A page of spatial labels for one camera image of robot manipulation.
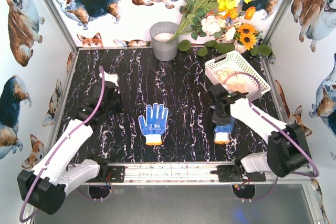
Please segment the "blue dotted glove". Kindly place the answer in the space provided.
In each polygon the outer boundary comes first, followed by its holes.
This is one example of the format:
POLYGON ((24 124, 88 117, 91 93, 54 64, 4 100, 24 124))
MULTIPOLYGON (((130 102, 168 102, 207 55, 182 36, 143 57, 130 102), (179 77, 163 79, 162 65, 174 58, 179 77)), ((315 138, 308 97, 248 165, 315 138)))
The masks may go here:
POLYGON ((145 137, 145 144, 148 146, 161 145, 162 135, 166 131, 169 109, 164 104, 148 104, 145 116, 138 118, 140 131, 145 137))
POLYGON ((225 125, 216 125, 214 128, 214 143, 220 145, 228 144, 234 125, 235 119, 233 117, 230 117, 229 123, 225 125))

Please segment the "cream rubber glove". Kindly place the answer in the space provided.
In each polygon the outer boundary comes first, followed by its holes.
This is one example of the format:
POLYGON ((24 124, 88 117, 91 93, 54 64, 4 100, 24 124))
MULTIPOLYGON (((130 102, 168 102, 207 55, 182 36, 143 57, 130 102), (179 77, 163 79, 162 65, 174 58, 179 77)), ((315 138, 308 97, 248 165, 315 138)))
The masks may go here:
POLYGON ((261 85, 256 77, 250 73, 233 68, 221 68, 212 71, 216 80, 229 92, 259 93, 261 85))

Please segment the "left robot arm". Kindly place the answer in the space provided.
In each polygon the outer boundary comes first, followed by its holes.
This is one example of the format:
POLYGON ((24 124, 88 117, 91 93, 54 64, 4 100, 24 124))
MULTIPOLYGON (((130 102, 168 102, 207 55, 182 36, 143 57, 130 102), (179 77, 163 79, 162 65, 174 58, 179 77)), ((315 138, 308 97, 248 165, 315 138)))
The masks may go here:
POLYGON ((100 126, 111 115, 131 112, 131 94, 126 87, 105 81, 94 86, 93 94, 78 106, 63 135, 31 171, 17 177, 20 195, 46 214, 53 215, 66 196, 90 180, 104 180, 107 160, 89 154, 84 161, 66 170, 72 157, 86 140, 97 139, 100 126))

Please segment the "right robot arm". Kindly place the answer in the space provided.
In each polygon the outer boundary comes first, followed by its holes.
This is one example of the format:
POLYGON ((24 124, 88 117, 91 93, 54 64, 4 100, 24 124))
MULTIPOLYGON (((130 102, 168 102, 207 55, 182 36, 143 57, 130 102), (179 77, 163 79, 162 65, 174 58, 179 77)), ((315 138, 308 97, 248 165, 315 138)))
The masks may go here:
POLYGON ((238 158, 235 165, 240 173, 273 173, 283 178, 289 174, 299 174, 298 169, 309 164, 313 171, 305 175, 318 175, 305 133, 298 123, 287 124, 273 118, 253 105, 246 93, 229 93, 221 84, 212 86, 209 92, 215 102, 212 122, 215 124, 216 144, 228 143, 234 121, 239 120, 257 133, 267 145, 265 152, 250 153, 238 158))

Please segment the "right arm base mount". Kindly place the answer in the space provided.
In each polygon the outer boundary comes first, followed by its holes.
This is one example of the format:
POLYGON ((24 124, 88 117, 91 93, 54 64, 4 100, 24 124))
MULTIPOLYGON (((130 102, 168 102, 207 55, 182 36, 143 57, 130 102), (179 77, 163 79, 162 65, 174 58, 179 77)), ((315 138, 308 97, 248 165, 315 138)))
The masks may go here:
POLYGON ((245 173, 237 165, 218 165, 211 174, 218 176, 219 182, 265 182, 266 176, 263 173, 245 173))

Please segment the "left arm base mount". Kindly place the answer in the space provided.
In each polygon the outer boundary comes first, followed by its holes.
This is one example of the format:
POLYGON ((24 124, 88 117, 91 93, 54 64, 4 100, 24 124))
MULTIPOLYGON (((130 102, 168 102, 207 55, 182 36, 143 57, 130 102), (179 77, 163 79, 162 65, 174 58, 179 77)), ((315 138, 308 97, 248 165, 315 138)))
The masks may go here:
POLYGON ((107 165, 100 168, 98 175, 95 178, 87 180, 87 183, 123 183, 125 176, 125 166, 107 165))

